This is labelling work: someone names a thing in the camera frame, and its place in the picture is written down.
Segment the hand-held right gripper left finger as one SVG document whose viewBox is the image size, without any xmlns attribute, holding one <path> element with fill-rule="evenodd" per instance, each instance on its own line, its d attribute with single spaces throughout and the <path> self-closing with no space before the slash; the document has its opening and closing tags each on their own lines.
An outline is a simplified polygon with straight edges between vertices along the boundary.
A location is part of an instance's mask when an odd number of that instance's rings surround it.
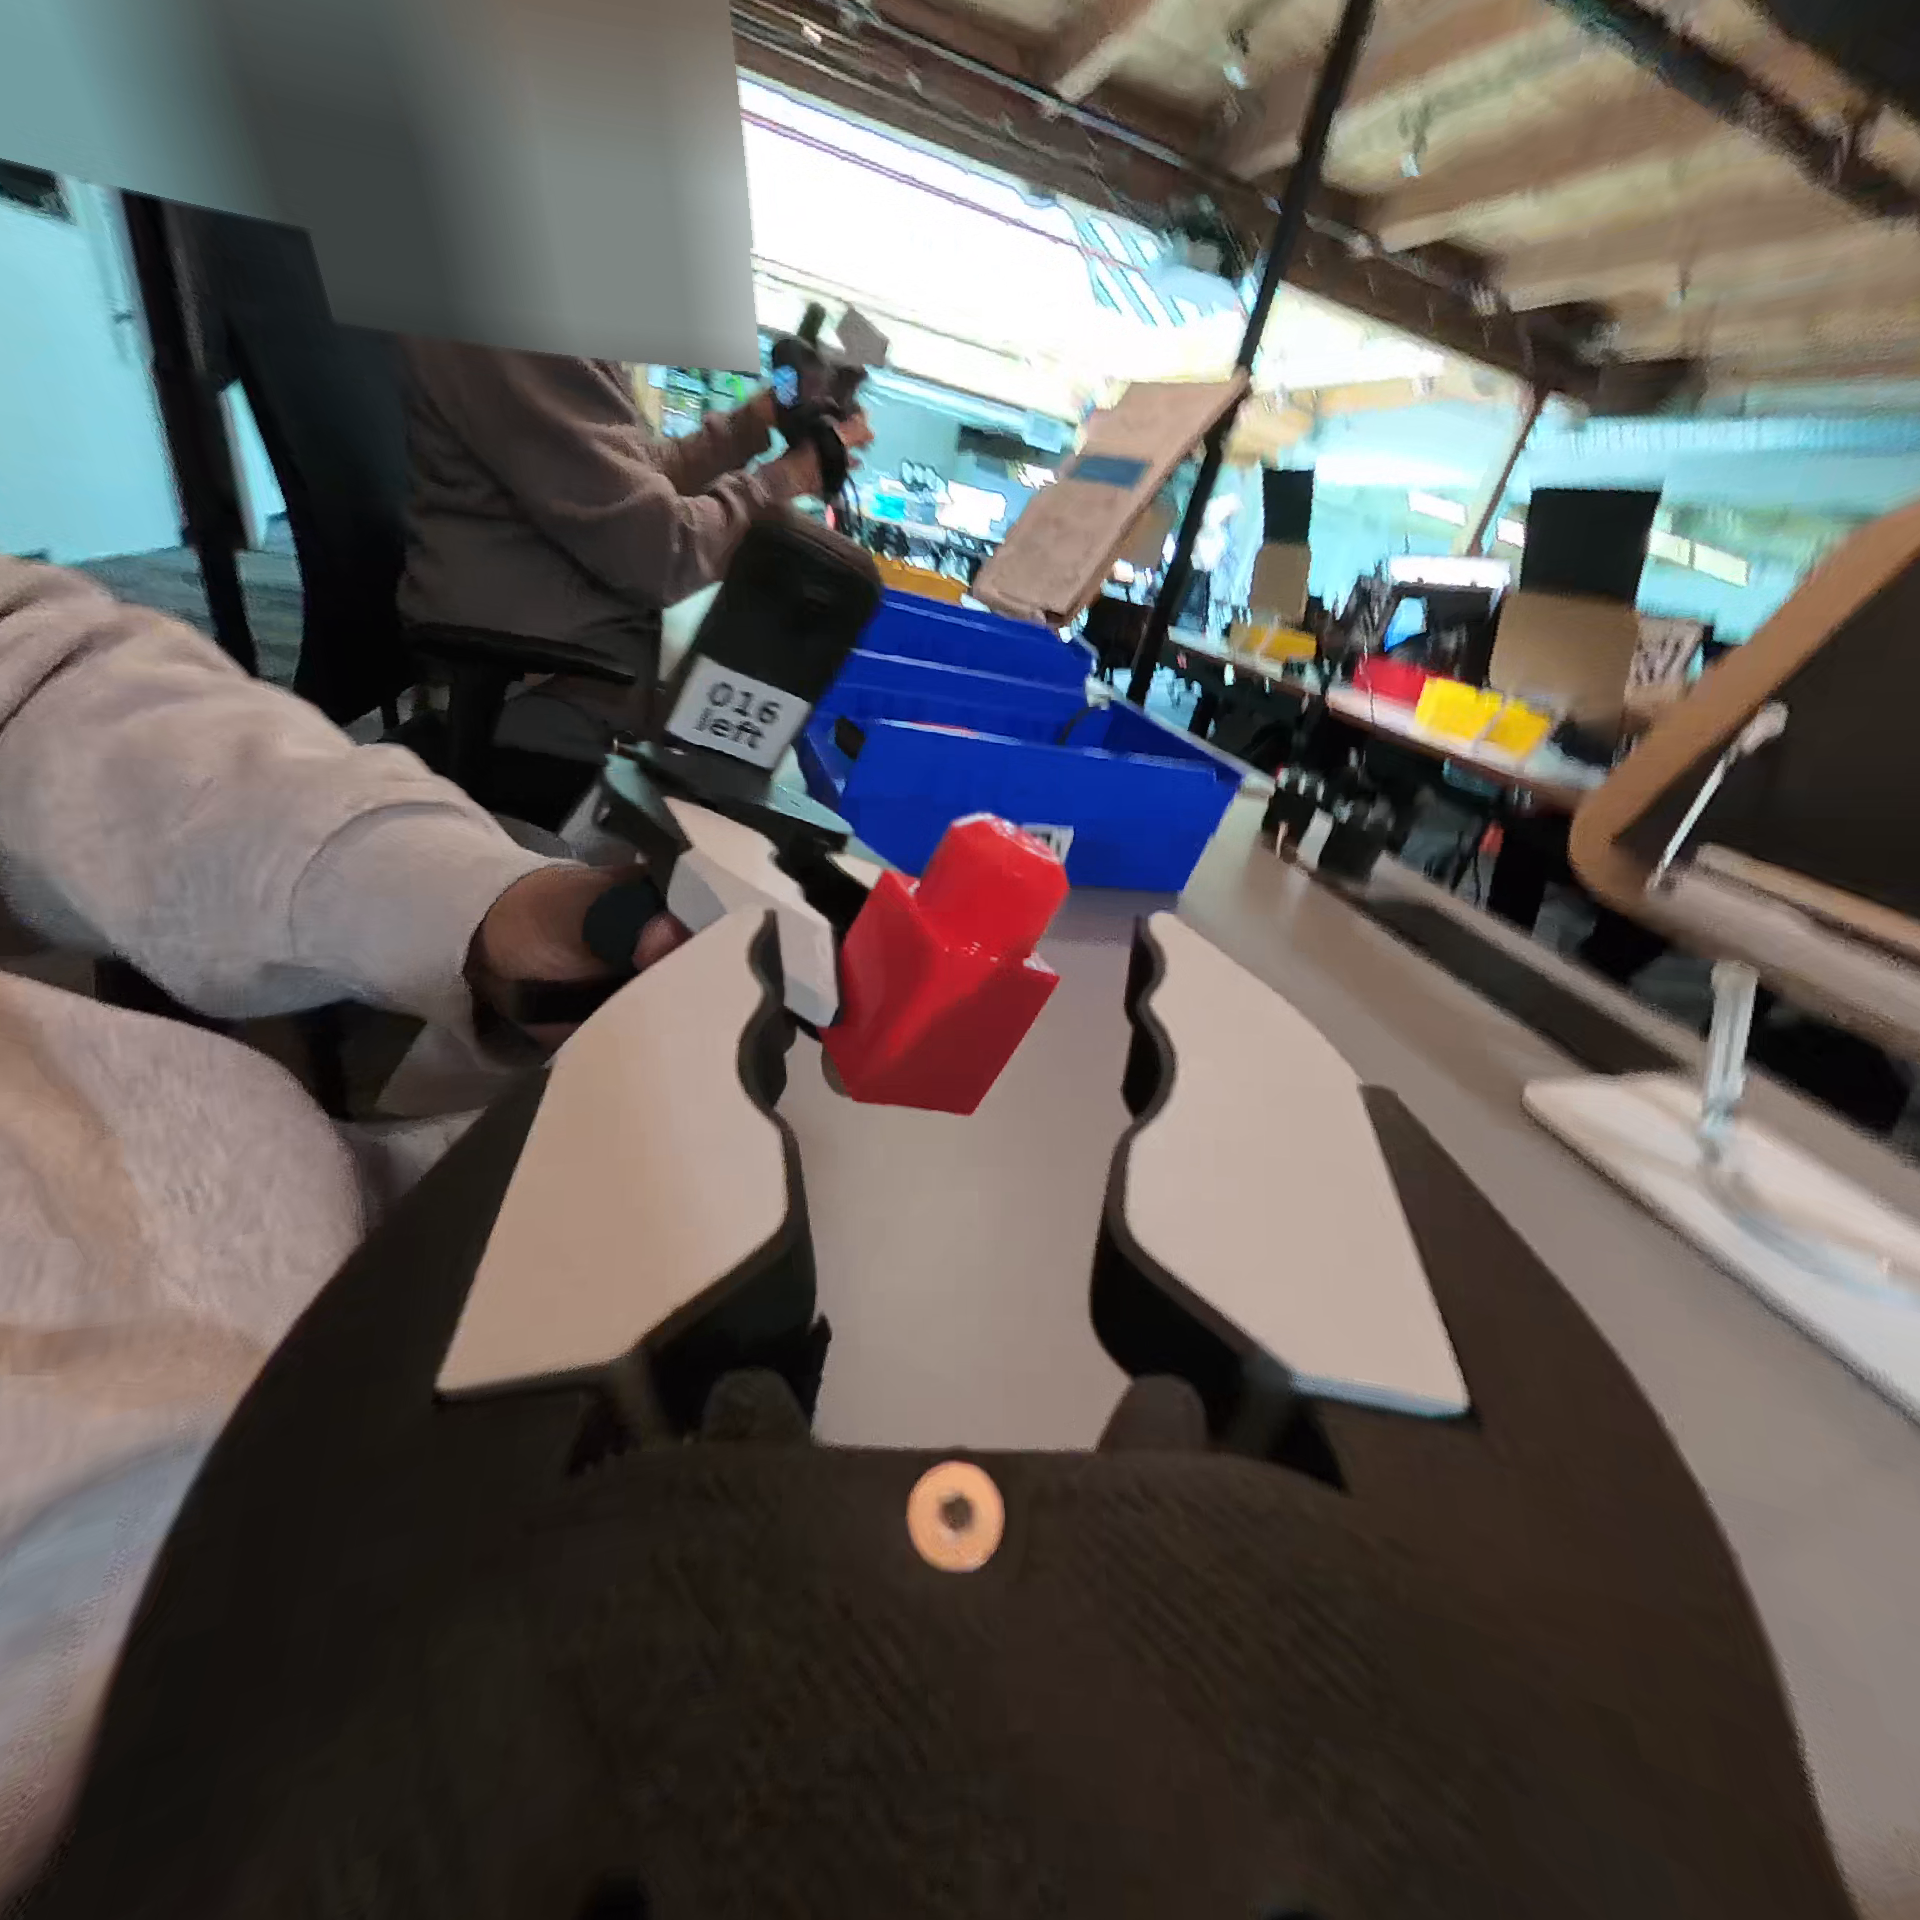
<svg viewBox="0 0 1920 1920">
<path fill-rule="evenodd" d="M 778 917 L 740 907 L 556 1055 L 444 1351 L 444 1402 L 582 1388 L 636 1439 L 738 1371 L 818 1383 Z"/>
</svg>

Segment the person's left forearm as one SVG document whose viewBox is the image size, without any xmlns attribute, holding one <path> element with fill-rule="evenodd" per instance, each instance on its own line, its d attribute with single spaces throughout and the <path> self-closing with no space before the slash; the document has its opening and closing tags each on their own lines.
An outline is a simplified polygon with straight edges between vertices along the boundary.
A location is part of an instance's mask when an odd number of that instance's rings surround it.
<svg viewBox="0 0 1920 1920">
<path fill-rule="evenodd" d="M 361 1001 L 469 1018 L 469 954 L 522 848 L 401 748 L 357 746 L 201 634 L 87 576 L 3 562 L 3 881 L 50 939 L 183 1005 Z"/>
</svg>

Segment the brown cardboard instruction board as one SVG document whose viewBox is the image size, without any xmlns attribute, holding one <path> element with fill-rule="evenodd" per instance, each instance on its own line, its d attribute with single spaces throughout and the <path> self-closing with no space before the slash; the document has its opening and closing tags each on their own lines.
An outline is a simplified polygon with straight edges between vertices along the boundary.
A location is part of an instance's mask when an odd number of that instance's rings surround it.
<svg viewBox="0 0 1920 1920">
<path fill-rule="evenodd" d="M 983 562 L 973 600 L 1052 628 L 1079 618 L 1171 476 L 1247 387 L 1244 371 L 1210 381 L 1132 381 L 1111 407 L 1093 412 L 1065 468 L 1033 495 Z"/>
</svg>

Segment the person's left hand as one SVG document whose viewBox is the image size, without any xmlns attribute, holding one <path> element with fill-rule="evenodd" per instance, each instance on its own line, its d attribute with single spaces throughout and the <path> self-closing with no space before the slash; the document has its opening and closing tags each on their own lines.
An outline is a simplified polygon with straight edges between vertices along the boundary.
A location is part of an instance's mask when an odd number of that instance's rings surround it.
<svg viewBox="0 0 1920 1920">
<path fill-rule="evenodd" d="M 621 986 L 682 949 L 690 933 L 670 913 L 645 924 L 623 919 L 634 933 L 630 955 L 610 962 L 587 943 L 587 921 L 606 896 L 651 890 L 642 866 L 590 869 L 541 866 L 516 881 L 492 904 L 471 938 L 465 981 L 475 1033 L 494 1049 L 553 1055 L 586 1015 L 537 1021 L 533 1013 L 586 991 Z"/>
</svg>

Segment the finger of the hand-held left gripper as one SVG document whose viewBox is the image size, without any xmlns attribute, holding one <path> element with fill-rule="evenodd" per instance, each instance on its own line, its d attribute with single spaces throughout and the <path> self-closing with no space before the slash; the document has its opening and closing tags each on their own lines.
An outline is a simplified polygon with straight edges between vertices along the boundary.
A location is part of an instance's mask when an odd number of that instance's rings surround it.
<svg viewBox="0 0 1920 1920">
<path fill-rule="evenodd" d="M 666 815 L 683 840 L 670 865 L 666 911 L 689 933 L 742 911 L 772 915 L 786 1010 L 814 1028 L 830 1026 L 842 1008 L 835 931 L 801 881 L 778 865 L 778 845 L 693 801 L 667 801 Z"/>
</svg>

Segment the red box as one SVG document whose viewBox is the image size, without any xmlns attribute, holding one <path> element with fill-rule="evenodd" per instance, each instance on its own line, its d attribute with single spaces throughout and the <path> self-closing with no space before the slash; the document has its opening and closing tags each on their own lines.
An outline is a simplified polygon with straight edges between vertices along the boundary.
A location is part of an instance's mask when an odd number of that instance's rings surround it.
<svg viewBox="0 0 1920 1920">
<path fill-rule="evenodd" d="M 919 879 L 878 876 L 839 947 L 836 1087 L 973 1116 L 1063 984 L 1041 943 L 1067 895 L 1049 843 L 990 815 L 951 824 Z"/>
</svg>

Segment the wooden table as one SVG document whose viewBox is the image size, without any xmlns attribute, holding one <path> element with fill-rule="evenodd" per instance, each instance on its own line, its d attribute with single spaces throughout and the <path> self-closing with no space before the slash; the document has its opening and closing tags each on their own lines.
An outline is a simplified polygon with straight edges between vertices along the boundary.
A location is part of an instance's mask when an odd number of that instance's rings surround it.
<svg viewBox="0 0 1920 1920">
<path fill-rule="evenodd" d="M 1569 821 L 1601 780 L 1601 768 L 1569 756 L 1551 737 L 1535 754 L 1509 759 L 1428 735 L 1413 708 L 1369 705 L 1350 688 L 1358 661 L 1247 655 L 1183 634 L 1164 643 L 1159 661 L 1194 690 L 1190 732 L 1261 777 L 1275 783 L 1279 768 L 1302 767 L 1323 776 L 1323 801 L 1391 799 L 1394 850 L 1406 848 L 1421 811 L 1438 808 L 1454 837 L 1425 869 L 1477 901 L 1510 826 Z"/>
</svg>

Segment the blue plastic bin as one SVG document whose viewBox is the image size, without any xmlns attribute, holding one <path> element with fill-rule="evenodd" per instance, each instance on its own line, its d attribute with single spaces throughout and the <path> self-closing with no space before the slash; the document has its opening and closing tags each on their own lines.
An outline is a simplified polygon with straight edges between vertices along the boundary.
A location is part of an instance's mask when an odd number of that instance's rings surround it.
<svg viewBox="0 0 1920 1920">
<path fill-rule="evenodd" d="M 855 842 L 924 873 L 948 826 L 990 815 L 1049 843 L 1071 888 L 1178 896 L 1244 768 L 1090 683 L 858 651 L 796 746 L 810 795 Z"/>
<path fill-rule="evenodd" d="M 855 647 L 873 656 L 1065 688 L 1082 688 L 1097 672 L 1082 640 L 1035 623 L 899 591 L 882 592 L 881 611 Z"/>
</svg>

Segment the black office chair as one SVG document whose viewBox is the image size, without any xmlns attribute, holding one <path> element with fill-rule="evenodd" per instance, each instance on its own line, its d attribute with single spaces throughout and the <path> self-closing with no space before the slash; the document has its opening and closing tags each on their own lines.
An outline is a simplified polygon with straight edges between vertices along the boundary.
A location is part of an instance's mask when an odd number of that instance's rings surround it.
<svg viewBox="0 0 1920 1920">
<path fill-rule="evenodd" d="M 279 483 L 300 569 L 305 626 L 294 693 L 348 724 L 387 723 L 401 696 L 436 687 L 441 711 L 398 729 L 402 746 L 494 815 L 558 831 L 607 754 L 606 724 L 578 714 L 522 717 L 513 688 L 574 680 L 630 693 L 638 644 L 562 636 L 492 581 L 451 609 L 407 616 L 407 363 L 387 330 L 340 321 L 306 232 L 225 211 L 183 223 L 209 335 L 253 413 Z"/>
</svg>

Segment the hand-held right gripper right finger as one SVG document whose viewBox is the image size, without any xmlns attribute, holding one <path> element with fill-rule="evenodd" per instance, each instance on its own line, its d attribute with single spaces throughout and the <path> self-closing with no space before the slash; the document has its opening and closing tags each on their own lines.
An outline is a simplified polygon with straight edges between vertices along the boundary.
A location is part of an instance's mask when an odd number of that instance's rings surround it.
<svg viewBox="0 0 1920 1920">
<path fill-rule="evenodd" d="M 1428 1425 L 1473 1394 L 1356 1071 L 1171 913 L 1135 924 L 1127 1109 L 1090 1324 L 1132 1378 L 1186 1385 L 1207 1440 L 1282 1456 L 1315 1403 Z"/>
</svg>

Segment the yellow plastic bin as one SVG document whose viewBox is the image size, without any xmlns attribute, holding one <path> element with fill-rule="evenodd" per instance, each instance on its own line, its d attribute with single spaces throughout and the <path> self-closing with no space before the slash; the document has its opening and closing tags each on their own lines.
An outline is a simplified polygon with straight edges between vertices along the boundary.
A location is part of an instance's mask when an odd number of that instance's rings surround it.
<svg viewBox="0 0 1920 1920">
<path fill-rule="evenodd" d="M 1525 699 L 1459 680 L 1428 680 L 1413 706 L 1420 729 L 1475 753 L 1526 759 L 1557 729 L 1557 715 Z"/>
</svg>

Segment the wooden document stand black board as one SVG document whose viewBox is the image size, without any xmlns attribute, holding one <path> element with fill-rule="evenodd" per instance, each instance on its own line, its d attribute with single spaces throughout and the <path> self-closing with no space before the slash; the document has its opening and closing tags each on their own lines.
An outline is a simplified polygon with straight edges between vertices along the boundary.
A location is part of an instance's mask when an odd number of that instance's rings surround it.
<svg viewBox="0 0 1920 1920">
<path fill-rule="evenodd" d="M 1532 495 L 1521 571 L 1505 596 L 1489 687 L 1559 723 L 1617 732 L 1642 647 L 1638 592 L 1660 489 Z"/>
<path fill-rule="evenodd" d="M 1261 468 L 1261 538 L 1244 609 L 1257 626 L 1302 625 L 1311 575 L 1315 472 Z"/>
<path fill-rule="evenodd" d="M 1918 508 L 1819 562 L 1580 805 L 1570 863 L 1713 961 L 1694 1076 L 1529 1084 L 1526 1113 L 1907 1419 L 1915 1215 L 1743 1113 L 1761 991 L 1893 1061 L 1918 1044 Z"/>
</svg>

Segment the black desk mat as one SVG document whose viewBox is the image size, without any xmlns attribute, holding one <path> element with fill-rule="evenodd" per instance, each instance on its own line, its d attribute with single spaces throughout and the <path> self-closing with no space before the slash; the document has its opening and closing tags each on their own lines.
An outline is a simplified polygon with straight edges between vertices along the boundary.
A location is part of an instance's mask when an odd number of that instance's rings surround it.
<svg viewBox="0 0 1920 1920">
<path fill-rule="evenodd" d="M 1323 876 L 1319 882 L 1574 1068 L 1610 1076 L 1678 1073 L 1679 1059 L 1669 1047 L 1550 975 L 1535 949 L 1500 939 L 1477 907 L 1447 904 L 1428 882 L 1398 882 L 1381 872 L 1366 881 Z"/>
</svg>

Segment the black floor lamp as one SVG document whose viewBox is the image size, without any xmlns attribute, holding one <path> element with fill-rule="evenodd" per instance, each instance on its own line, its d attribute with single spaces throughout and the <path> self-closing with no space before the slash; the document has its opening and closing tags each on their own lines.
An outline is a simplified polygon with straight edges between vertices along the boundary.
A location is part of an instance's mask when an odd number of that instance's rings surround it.
<svg viewBox="0 0 1920 1920">
<path fill-rule="evenodd" d="M 1290 276 L 1291 259 L 1302 240 L 1307 211 L 1311 197 L 1323 184 L 1329 144 L 1339 107 L 1354 87 L 1354 74 L 1361 65 L 1363 45 L 1373 27 L 1375 3 L 1346 3 L 1329 56 L 1315 79 L 1307 114 L 1298 136 L 1298 152 L 1287 175 L 1287 186 L 1279 195 L 1273 232 L 1268 234 L 1261 253 L 1260 282 L 1247 321 L 1244 322 L 1238 348 L 1231 363 L 1234 395 L 1230 404 L 1213 420 L 1203 441 L 1203 456 L 1186 499 L 1183 517 L 1174 535 L 1171 562 L 1164 569 L 1148 623 L 1135 643 L 1132 676 L 1125 698 L 1132 706 L 1145 708 L 1148 696 L 1154 687 L 1161 665 L 1161 647 L 1167 637 L 1173 618 L 1183 605 L 1188 579 L 1194 575 L 1194 551 L 1205 531 L 1207 509 L 1221 467 L 1225 465 L 1225 447 L 1237 424 L 1238 410 L 1253 389 L 1255 363 L 1265 343 L 1270 308 Z"/>
</svg>

